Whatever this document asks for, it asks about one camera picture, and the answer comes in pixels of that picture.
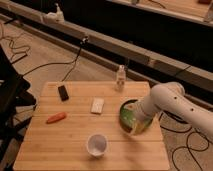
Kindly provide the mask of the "translucent pale gripper body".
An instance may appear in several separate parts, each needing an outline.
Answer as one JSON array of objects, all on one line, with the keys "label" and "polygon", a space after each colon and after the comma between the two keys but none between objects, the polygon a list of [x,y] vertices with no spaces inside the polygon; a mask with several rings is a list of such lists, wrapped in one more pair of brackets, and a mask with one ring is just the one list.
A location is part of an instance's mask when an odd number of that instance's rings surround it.
[{"label": "translucent pale gripper body", "polygon": [[127,121],[128,125],[129,125],[129,133],[131,135],[139,135],[139,134],[141,134],[151,124],[150,120],[145,120],[143,122],[140,122],[133,115],[133,106],[132,105],[127,105],[125,107],[125,109],[127,110],[126,121]]}]

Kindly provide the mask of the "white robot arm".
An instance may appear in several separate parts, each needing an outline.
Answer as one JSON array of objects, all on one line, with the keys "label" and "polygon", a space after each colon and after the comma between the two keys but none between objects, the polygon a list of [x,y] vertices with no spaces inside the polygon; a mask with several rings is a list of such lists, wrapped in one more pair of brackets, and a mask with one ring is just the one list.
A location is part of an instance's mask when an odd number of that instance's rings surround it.
[{"label": "white robot arm", "polygon": [[213,142],[213,112],[189,101],[184,87],[178,82],[157,84],[148,95],[133,104],[134,120],[130,133],[140,134],[161,111],[177,115]]}]

